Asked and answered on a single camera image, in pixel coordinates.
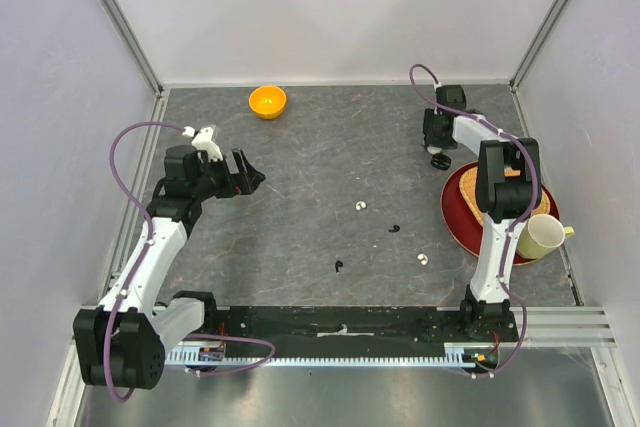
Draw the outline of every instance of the wall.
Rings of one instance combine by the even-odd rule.
[[[520,98],[541,142],[578,287],[605,307],[640,393],[640,0],[571,0]]]
[[[42,426],[123,196],[108,150],[153,96],[98,0],[0,0],[0,418]],[[131,173],[139,141],[121,148]]]
[[[508,79],[553,0],[118,0],[166,83]]]

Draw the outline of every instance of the red tray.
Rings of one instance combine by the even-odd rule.
[[[464,247],[466,250],[478,256],[480,254],[480,243],[482,242],[482,226],[478,223],[473,216],[473,212],[467,205],[467,202],[462,197],[460,192],[460,177],[467,170],[472,169],[478,165],[477,162],[472,162],[456,170],[442,189],[442,196],[440,198],[440,206],[442,207],[442,216],[444,222],[447,224],[447,228],[453,238]],[[542,186],[544,191],[549,196],[550,212],[549,214],[560,220],[560,214],[558,212],[558,206],[556,201],[551,196],[551,193],[546,187]],[[516,253],[514,259],[514,265],[524,265],[529,262],[533,262],[531,259],[525,259]]]

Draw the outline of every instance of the gray floor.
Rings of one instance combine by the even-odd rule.
[[[607,427],[589,350],[523,351],[495,379],[407,367],[165,371],[124,406],[90,388],[77,427]]]
[[[267,181],[251,196],[205,204],[160,298],[190,289],[211,291],[222,305],[458,305],[476,260],[447,231],[440,192],[472,154],[453,151],[449,172],[429,165],[425,105],[408,86],[286,90],[287,109],[272,121],[250,111],[251,89],[171,92],[165,121],[219,125],[221,147],[243,148]],[[506,86],[466,93],[470,108],[522,133]],[[161,133],[147,198],[165,149],[184,140]],[[368,208],[357,212],[360,200]],[[393,224],[400,232],[388,232]],[[557,253],[515,268],[512,287],[531,305],[574,303]]]

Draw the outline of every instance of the mug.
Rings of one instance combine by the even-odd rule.
[[[539,259],[560,247],[574,233],[573,227],[563,226],[552,215],[534,215],[520,234],[517,251],[526,259]]]

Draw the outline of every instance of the yellow bowl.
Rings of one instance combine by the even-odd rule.
[[[249,106],[258,117],[275,119],[284,110],[287,94],[275,85],[263,85],[251,92]]]

